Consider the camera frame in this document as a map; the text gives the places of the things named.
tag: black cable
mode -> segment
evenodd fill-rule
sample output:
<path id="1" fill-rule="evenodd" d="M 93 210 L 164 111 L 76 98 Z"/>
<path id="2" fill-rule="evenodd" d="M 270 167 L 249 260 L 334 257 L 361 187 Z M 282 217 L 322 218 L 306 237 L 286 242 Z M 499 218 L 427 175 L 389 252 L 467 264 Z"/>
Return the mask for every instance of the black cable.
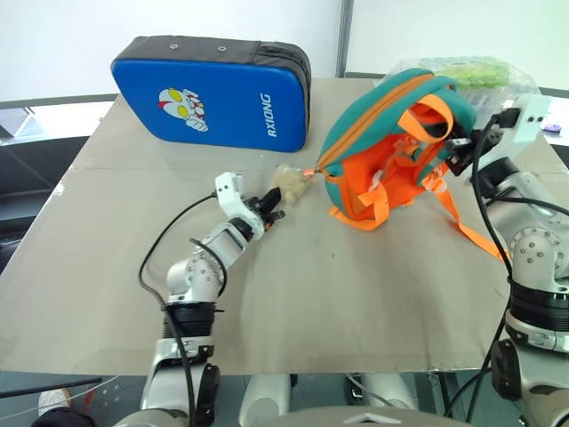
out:
<path id="1" fill-rule="evenodd" d="M 223 262 L 221 262 L 220 257 L 213 250 L 204 245 L 202 242 L 200 242 L 195 238 L 191 238 L 189 241 L 192 242 L 194 245 L 204 249 L 220 265 L 221 273 L 223 273 L 223 283 L 221 284 L 221 289 L 218 292 L 217 296 L 221 296 L 221 294 L 223 294 L 223 291 L 225 291 L 225 286 L 228 283 L 228 271 L 225 269 L 225 265 L 223 265 Z"/>
<path id="2" fill-rule="evenodd" d="M 500 115 L 493 115 L 490 118 L 490 120 L 488 121 L 484 130 L 480 134 L 480 139 L 478 140 L 477 145 L 474 148 L 474 156 L 472 158 L 472 188 L 474 189 L 474 196 L 477 200 L 478 209 L 480 210 L 480 215 L 482 216 L 482 220 L 484 221 L 484 224 L 485 224 L 486 228 L 488 229 L 488 233 L 490 233 L 490 237 L 492 238 L 492 241 L 494 242 L 494 244 L 498 248 L 498 252 L 500 252 L 500 256 L 504 262 L 504 265 L 506 266 L 506 270 L 508 271 L 508 277 L 511 278 L 512 277 L 512 265 L 509 262 L 509 258 L 506 254 L 506 251 L 502 247 L 501 242 L 498 239 L 498 236 L 496 234 L 496 231 L 494 230 L 494 227 L 493 227 L 492 223 L 490 222 L 490 218 L 488 217 L 488 212 L 486 211 L 486 205 L 485 205 L 484 200 L 482 198 L 482 191 L 480 189 L 480 177 L 478 176 L 478 167 L 480 165 L 480 157 L 482 156 L 482 148 L 484 147 L 484 141 L 485 141 L 486 137 L 488 136 L 488 133 L 492 129 L 492 126 L 497 124 L 499 122 L 499 120 L 500 120 Z M 506 309 L 504 310 L 504 314 L 502 314 L 502 316 L 501 316 L 500 324 L 498 325 L 498 328 L 496 329 L 496 332 L 494 333 L 492 344 L 494 344 L 496 341 L 500 340 L 500 335 L 501 335 L 501 332 L 504 328 L 504 316 L 505 316 L 506 310 L 508 308 L 509 308 L 509 299 L 508 299 L 508 303 L 506 304 Z M 492 348 L 492 344 L 490 345 L 490 348 L 488 349 L 488 352 L 486 353 L 486 355 L 484 357 L 484 362 L 482 363 L 482 366 L 480 367 L 480 371 L 479 371 L 480 373 L 483 373 L 490 366 L 490 358 L 491 358 L 490 350 Z M 472 420 L 472 415 L 474 414 L 474 408 L 475 408 L 477 400 L 478 400 L 478 393 L 480 392 L 480 386 L 482 385 L 482 378 L 483 377 L 484 377 L 483 375 L 479 375 L 476 379 L 476 384 L 474 386 L 474 390 L 472 391 L 472 397 L 470 398 L 469 411 L 468 411 L 467 416 L 466 416 L 466 423 L 470 423 L 470 421 Z"/>
<path id="3" fill-rule="evenodd" d="M 86 384 L 98 384 L 103 379 L 100 376 L 95 378 L 87 378 L 86 380 L 79 380 L 74 381 L 72 383 L 61 383 L 61 384 L 53 384 L 53 385 L 43 385 L 41 387 L 34 387 L 31 389 L 19 389 L 19 390 L 12 390 L 12 391 L 2 391 L 0 392 L 0 399 L 5 398 L 14 398 L 16 396 L 24 396 L 26 394 L 34 394 L 34 393 L 41 393 L 42 391 L 49 391 L 49 390 L 58 390 L 58 389 L 67 389 L 68 387 L 77 387 L 79 385 L 86 385 Z"/>
<path id="4" fill-rule="evenodd" d="M 565 209 L 564 207 L 554 205 L 553 203 L 550 203 L 550 202 L 544 202 L 543 200 L 538 200 L 536 198 L 495 196 L 495 197 L 492 197 L 492 201 L 509 202 L 509 203 L 525 203 L 527 205 L 537 205 L 537 206 L 545 207 L 546 209 L 550 209 L 552 211 L 559 212 L 560 214 L 569 216 L 569 209 Z"/>
<path id="5" fill-rule="evenodd" d="M 462 385 L 462 387 L 459 388 L 459 390 L 456 392 L 454 397 L 451 399 L 451 403 L 449 403 L 448 407 L 446 408 L 444 416 L 450 417 L 451 412 L 453 411 L 454 405 L 456 405 L 456 402 L 459 401 L 459 399 L 464 394 L 464 392 L 466 390 L 468 390 L 472 386 L 472 384 L 474 384 L 474 381 L 476 381 L 480 375 L 484 376 L 484 375 L 488 374 L 489 372 L 490 372 L 490 368 L 487 368 L 484 372 L 478 371 L 472 378 L 470 378 L 468 381 L 466 381 L 464 383 L 464 385 Z"/>
<path id="6" fill-rule="evenodd" d="M 482 216 L 482 220 L 484 221 L 484 224 L 485 224 L 486 228 L 488 229 L 488 233 L 490 233 L 490 237 L 492 238 L 492 241 L 494 242 L 494 244 L 498 248 L 498 252 L 500 252 L 500 256 L 501 256 L 502 260 L 504 261 L 504 265 L 506 266 L 506 270 L 508 271 L 508 276 L 511 276 L 512 275 L 512 266 L 509 262 L 509 258 L 506 254 L 506 251 L 502 247 L 501 242 L 498 239 L 498 235 L 496 234 L 496 231 L 494 230 L 494 227 L 492 226 L 492 223 L 490 222 L 490 218 L 488 218 L 488 212 L 486 211 L 486 205 L 485 205 L 484 200 L 482 198 L 482 190 L 480 189 L 480 177 L 478 175 L 478 172 L 479 172 L 478 167 L 480 165 L 480 157 L 482 156 L 482 148 L 484 147 L 484 141 L 485 141 L 486 137 L 488 136 L 488 133 L 492 129 L 492 126 L 495 125 L 496 123 L 498 123 L 499 118 L 500 118 L 500 116 L 498 116 L 498 115 L 493 115 L 490 118 L 490 120 L 488 121 L 488 124 L 485 126 L 484 130 L 480 134 L 480 139 L 478 140 L 477 145 L 474 148 L 474 155 L 472 157 L 472 188 L 474 189 L 474 196 L 477 200 L 478 209 L 480 210 L 480 215 Z"/>
<path id="7" fill-rule="evenodd" d="M 210 198 L 215 198 L 215 197 L 216 197 L 216 193 L 213 192 L 212 194 L 210 194 L 206 197 L 200 198 L 199 200 L 197 200 L 196 202 L 192 203 L 190 206 L 185 208 L 183 211 L 178 213 L 168 223 L 168 225 L 166 225 L 166 227 L 162 230 L 162 232 L 158 235 L 158 237 L 154 241 L 154 244 L 148 250 L 148 252 L 147 252 L 146 256 L 144 257 L 144 260 L 142 261 L 142 264 L 140 265 L 140 268 L 139 268 L 140 286 L 144 290 L 150 292 L 152 294 L 152 296 L 154 296 L 156 298 L 156 300 L 158 301 L 158 304 L 160 305 L 160 310 L 163 311 L 165 314 L 166 321 L 168 322 L 168 326 L 170 327 L 170 330 L 172 332 L 172 336 L 173 336 L 174 340 L 176 341 L 176 344 L 178 345 L 178 350 L 180 351 L 181 365 L 182 365 L 182 368 L 184 369 L 184 374 L 186 376 L 186 385 L 188 388 L 188 407 L 189 407 L 188 418 L 189 418 L 190 427 L 196 427 L 196 402 L 195 402 L 195 396 L 194 396 L 194 384 L 192 382 L 191 368 L 190 368 L 190 365 L 188 362 L 188 357 L 186 355 L 186 351 L 184 350 L 184 344 L 181 340 L 180 327 L 177 324 L 176 320 L 174 319 L 173 315 L 170 313 L 170 311 L 168 311 L 166 309 L 166 303 L 164 301 L 164 298 L 162 298 L 162 295 L 159 294 L 158 291 L 154 287 L 147 285 L 146 282 L 144 281 L 143 276 L 144 276 L 144 268 L 146 267 L 148 259 L 150 258 L 150 256 L 153 254 L 154 250 L 156 249 L 156 247 L 160 243 L 160 240 L 162 240 L 162 237 L 164 236 L 164 234 L 166 234 L 166 232 L 172 227 L 172 225 L 176 221 L 178 221 L 179 218 L 183 214 L 187 213 L 189 210 L 193 209 L 194 207 L 196 207 L 198 205 L 201 205 L 206 200 L 209 200 Z"/>

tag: plush keychain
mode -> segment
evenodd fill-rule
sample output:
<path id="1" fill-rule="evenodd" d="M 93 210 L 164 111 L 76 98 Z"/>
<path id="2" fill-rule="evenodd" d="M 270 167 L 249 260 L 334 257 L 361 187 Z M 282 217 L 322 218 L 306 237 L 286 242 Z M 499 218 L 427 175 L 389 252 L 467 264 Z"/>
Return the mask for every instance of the plush keychain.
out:
<path id="1" fill-rule="evenodd" d="M 302 169 L 290 165 L 279 165 L 273 176 L 271 188 L 280 188 L 285 203 L 294 205 L 311 181 L 310 176 L 307 176 Z"/>

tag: orange bag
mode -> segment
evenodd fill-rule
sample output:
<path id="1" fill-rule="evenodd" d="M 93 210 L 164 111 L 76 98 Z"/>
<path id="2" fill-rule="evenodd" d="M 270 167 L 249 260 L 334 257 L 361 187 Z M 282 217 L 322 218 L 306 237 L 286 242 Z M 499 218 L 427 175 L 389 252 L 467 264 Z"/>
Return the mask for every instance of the orange bag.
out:
<path id="1" fill-rule="evenodd" d="M 445 148 L 455 125 L 470 133 L 474 109 L 449 77 L 426 69 L 399 73 L 355 101 L 329 132 L 317 161 L 334 207 L 330 214 L 360 230 L 373 230 L 391 209 L 431 191 L 458 229 L 500 259 L 493 242 L 461 222 L 443 175 Z"/>

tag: beige tabletop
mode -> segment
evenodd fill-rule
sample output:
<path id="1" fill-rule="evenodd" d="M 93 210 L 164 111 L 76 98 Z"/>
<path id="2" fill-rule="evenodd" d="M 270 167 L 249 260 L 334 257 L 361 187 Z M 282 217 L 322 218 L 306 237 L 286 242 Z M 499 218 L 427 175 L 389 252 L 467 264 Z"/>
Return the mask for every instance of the beige tabletop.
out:
<path id="1" fill-rule="evenodd" d="M 137 269 L 163 226 L 239 171 L 261 195 L 275 167 L 312 166 L 338 115 L 371 80 L 315 79 L 304 149 L 286 154 L 170 143 L 119 97 L 0 277 L 0 369 L 143 375 L 162 317 Z M 542 137 L 517 160 L 567 205 L 567 171 Z M 472 189 L 448 178 L 480 232 Z M 508 296 L 503 266 L 462 237 L 430 194 L 373 232 L 326 214 L 317 178 L 287 216 L 229 271 L 213 333 L 224 374 L 477 367 Z M 149 263 L 168 268 L 190 237 L 223 221 L 215 201 L 185 217 Z"/>

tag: clear plastic bag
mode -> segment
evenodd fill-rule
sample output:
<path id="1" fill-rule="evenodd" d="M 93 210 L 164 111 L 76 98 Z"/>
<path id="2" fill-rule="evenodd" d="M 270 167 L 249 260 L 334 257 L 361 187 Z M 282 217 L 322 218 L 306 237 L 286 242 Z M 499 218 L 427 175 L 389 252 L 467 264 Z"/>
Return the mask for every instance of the clear plastic bag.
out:
<path id="1" fill-rule="evenodd" d="M 507 106 L 520 93 L 540 94 L 529 75 L 491 56 L 402 60 L 386 77 L 409 68 L 426 68 L 437 76 L 453 78 L 458 93 L 477 112 L 476 129 L 483 128 L 492 114 Z"/>

